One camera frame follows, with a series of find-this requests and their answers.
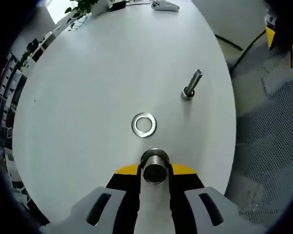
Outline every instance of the potted plant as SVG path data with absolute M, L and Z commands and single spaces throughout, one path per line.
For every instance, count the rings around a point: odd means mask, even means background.
M 103 12 L 106 12 L 108 9 L 108 0 L 71 0 L 76 1 L 77 6 L 76 7 L 68 7 L 65 10 L 65 13 L 69 12 L 75 12 L 75 14 L 67 20 L 67 23 L 72 21 L 73 19 L 79 20 L 84 16 L 89 15 L 89 13 L 95 12 L 96 15 L 101 14 Z M 70 28 L 73 28 L 75 23 L 73 22 L 70 25 Z

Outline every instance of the oval table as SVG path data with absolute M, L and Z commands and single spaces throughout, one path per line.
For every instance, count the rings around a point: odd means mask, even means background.
M 13 155 L 31 198 L 51 222 L 65 219 L 77 201 L 151 148 L 225 192 L 236 134 L 229 72 L 198 9 L 191 1 L 172 2 L 179 12 L 135 5 L 63 32 L 28 78 Z M 181 90 L 196 69 L 203 77 L 193 99 L 184 101 Z M 146 138 L 131 128 L 141 112 L 157 121 Z M 145 188 L 161 190 L 142 186 L 141 199 Z M 169 197 L 152 195 L 147 202 L 158 209 L 161 200 L 169 203 Z

